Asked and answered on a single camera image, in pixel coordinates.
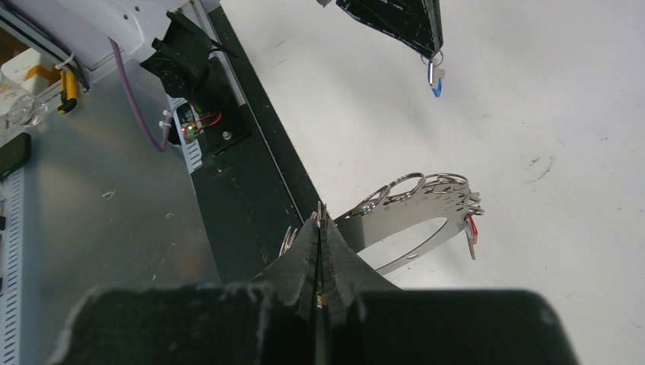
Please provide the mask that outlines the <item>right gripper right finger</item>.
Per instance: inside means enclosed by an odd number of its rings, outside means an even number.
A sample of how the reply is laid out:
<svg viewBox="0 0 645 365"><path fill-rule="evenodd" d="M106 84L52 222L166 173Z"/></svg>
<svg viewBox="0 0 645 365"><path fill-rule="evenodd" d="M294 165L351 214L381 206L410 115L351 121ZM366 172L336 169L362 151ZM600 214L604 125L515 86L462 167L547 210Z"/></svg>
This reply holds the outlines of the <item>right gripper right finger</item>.
<svg viewBox="0 0 645 365"><path fill-rule="evenodd" d="M373 270L345 242L335 223L320 221L322 296L332 325L344 325L348 310L365 291L399 291Z"/></svg>

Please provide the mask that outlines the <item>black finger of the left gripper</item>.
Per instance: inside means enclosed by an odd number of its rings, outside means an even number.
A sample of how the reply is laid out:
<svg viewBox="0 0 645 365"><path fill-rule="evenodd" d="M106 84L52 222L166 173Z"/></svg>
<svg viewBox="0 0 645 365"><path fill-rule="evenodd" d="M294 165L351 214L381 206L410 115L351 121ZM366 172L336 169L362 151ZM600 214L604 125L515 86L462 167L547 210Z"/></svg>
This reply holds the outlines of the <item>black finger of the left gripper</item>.
<svg viewBox="0 0 645 365"><path fill-rule="evenodd" d="M335 4L359 23L377 30L426 59L443 46L439 0L337 0Z"/></svg>

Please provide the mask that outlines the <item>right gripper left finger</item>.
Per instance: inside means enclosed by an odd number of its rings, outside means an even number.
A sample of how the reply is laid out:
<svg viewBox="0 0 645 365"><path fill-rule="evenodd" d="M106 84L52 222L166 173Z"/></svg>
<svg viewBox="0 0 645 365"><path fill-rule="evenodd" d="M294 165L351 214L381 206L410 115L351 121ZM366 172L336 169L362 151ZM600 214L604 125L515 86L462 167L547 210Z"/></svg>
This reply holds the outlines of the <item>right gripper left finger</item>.
<svg viewBox="0 0 645 365"><path fill-rule="evenodd" d="M311 217L300 228L291 247L252 279L254 284L270 284L280 302L306 322L313 315L318 245L319 222Z"/></svg>

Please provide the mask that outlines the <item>silver crescent key holder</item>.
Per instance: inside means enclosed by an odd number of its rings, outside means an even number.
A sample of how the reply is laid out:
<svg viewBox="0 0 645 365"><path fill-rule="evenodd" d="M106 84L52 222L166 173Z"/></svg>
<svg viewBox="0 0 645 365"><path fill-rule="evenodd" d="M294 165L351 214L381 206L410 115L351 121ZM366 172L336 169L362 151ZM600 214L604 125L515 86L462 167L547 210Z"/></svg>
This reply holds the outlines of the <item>silver crescent key holder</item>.
<svg viewBox="0 0 645 365"><path fill-rule="evenodd" d="M464 176L410 173L382 186L335 220L329 218L326 206L319 204L311 216L319 222L316 265L321 265L320 221L324 219L333 221L347 245L384 277L465 232L465 216L483 214L480 202L479 194L470 189ZM384 239L433 219L442 219L443 225L413 246L400 249L396 257L377 262L367 255L370 247ZM279 257L291 247L298 231L287 231Z"/></svg>

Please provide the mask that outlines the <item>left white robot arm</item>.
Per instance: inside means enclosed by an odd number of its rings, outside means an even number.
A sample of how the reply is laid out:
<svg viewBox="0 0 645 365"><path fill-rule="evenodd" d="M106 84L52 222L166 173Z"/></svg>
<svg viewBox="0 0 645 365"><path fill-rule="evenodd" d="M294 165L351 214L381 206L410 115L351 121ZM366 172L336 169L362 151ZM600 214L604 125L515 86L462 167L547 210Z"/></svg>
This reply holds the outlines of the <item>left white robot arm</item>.
<svg viewBox="0 0 645 365"><path fill-rule="evenodd" d="M223 45L184 15L182 1L63 1L62 8L94 25L141 67L157 76L168 97L181 98L205 111L224 86L222 58L211 56ZM437 1L337 1L346 14L404 43L428 60L427 80L435 97L442 93L445 71L436 63L442 54L443 31Z"/></svg>

